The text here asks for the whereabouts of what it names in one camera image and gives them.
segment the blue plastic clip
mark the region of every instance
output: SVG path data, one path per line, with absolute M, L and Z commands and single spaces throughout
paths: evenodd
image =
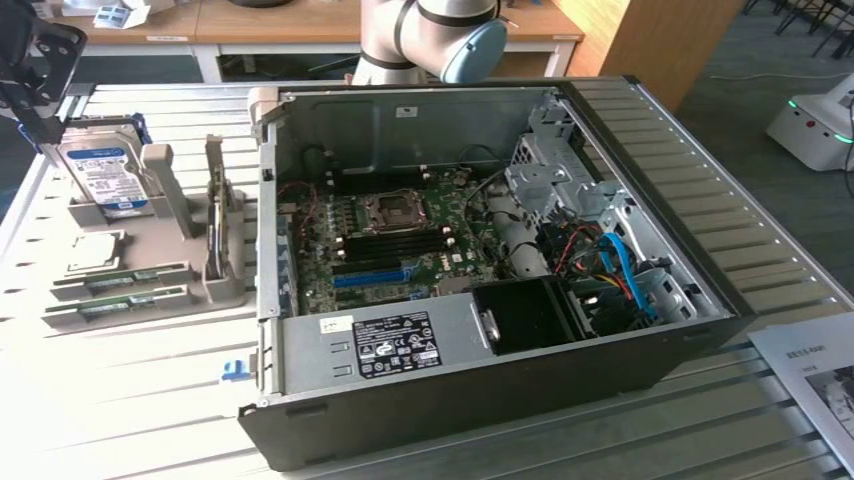
M 252 377 L 252 372 L 247 368 L 247 364 L 243 360 L 234 360 L 231 362 L 226 362 L 223 367 L 223 376 L 220 377 L 224 381 L 231 380 L 246 380 Z
M 41 154 L 41 149 L 39 148 L 39 145 L 36 145 L 36 142 L 33 142 L 32 137 L 29 136 L 29 133 L 27 132 L 27 127 L 24 127 L 23 123 L 17 124 L 17 133 L 21 134 L 21 137 L 24 137 L 24 139 L 29 142 L 29 145 L 32 145 L 33 150 L 36 150 L 37 154 Z
M 146 117 L 142 113 L 135 113 L 131 115 L 134 122 L 136 123 L 136 134 L 139 135 L 139 139 L 143 142 L 143 145 L 151 145 L 154 142 L 151 141 L 151 135 L 148 135 L 148 125 L 146 125 Z

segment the red wire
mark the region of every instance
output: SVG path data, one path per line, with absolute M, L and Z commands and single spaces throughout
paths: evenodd
M 629 300 L 633 300 L 634 297 L 631 296 L 631 290 L 629 290 L 629 286 L 626 285 L 626 282 L 623 282 L 623 279 L 619 278 L 617 275 L 614 275 L 614 280 L 619 284 L 619 288 L 623 291 L 623 293 L 626 294 L 626 298 Z
M 303 219 L 303 223 L 299 225 L 300 235 L 306 235 L 306 224 L 308 223 L 308 220 L 311 220 L 315 210 L 318 209 L 318 189 L 311 183 L 296 180 L 282 185 L 282 188 L 279 189 L 279 196 L 282 196 L 288 187 L 292 187 L 294 185 L 302 185 L 311 190 L 311 207 L 308 208 L 308 215 Z
M 555 268 L 555 274 L 561 273 L 561 269 L 563 268 L 563 260 L 566 259 L 566 256 L 570 253 L 570 250 L 573 249 L 573 244 L 575 243 L 575 238 L 578 237 L 578 234 L 583 230 L 593 229 L 593 228 L 598 229 L 598 227 L 594 227 L 593 225 L 581 225 L 573 232 L 573 235 L 570 235 L 570 241 L 566 243 L 566 248 L 563 249 L 563 253 L 561 254 L 561 260 L 558 260 L 558 268 Z

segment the metal table surface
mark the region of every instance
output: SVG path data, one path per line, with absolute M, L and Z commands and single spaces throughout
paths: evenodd
M 854 310 L 845 290 L 643 88 L 622 78 L 574 83 L 762 313 L 751 329 Z M 146 114 L 155 141 L 175 149 L 187 192 L 200 192 L 207 182 L 204 137 L 223 135 L 228 177 L 254 199 L 251 86 L 102 86 L 65 108 L 87 115 Z M 67 182 L 37 159 L 0 230 L 0 406 L 12 412 L 0 429 L 0 477 L 280 478 L 232 417 L 236 401 L 216 380 L 223 363 L 255 345 L 252 298 L 219 315 L 61 335 L 33 317 L 51 254 L 72 228 L 65 194 Z M 248 218 L 252 239 L 254 205 Z M 254 257 L 250 246 L 250 270 Z M 649 391 L 286 475 L 318 477 L 847 474 L 742 333 Z

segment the cpu socket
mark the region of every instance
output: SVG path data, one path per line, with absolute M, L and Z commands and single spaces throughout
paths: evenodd
M 399 231 L 427 225 L 422 198 L 415 190 L 398 190 L 372 195 L 364 200 L 370 226 L 374 231 Z

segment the blue pcie slot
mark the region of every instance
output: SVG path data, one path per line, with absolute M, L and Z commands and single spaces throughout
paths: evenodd
M 412 278 L 412 268 L 400 270 L 363 273 L 360 275 L 342 276 L 332 279 L 335 288 L 366 287 L 383 283 L 404 283 Z

